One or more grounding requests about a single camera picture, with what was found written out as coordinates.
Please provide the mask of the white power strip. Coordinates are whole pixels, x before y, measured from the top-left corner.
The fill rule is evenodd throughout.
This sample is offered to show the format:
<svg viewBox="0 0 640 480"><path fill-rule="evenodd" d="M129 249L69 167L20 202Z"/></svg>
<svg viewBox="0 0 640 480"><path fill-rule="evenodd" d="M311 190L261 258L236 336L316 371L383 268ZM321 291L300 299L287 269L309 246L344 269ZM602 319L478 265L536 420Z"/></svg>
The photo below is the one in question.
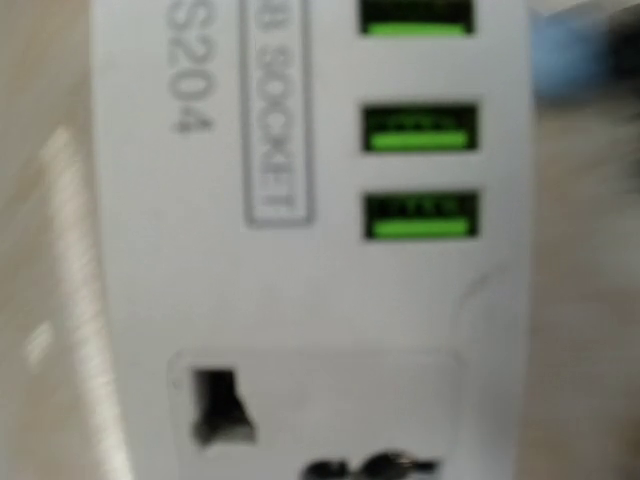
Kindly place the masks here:
<svg viewBox="0 0 640 480"><path fill-rule="evenodd" d="M107 321L137 479L510 479L524 1L94 1Z"/></svg>

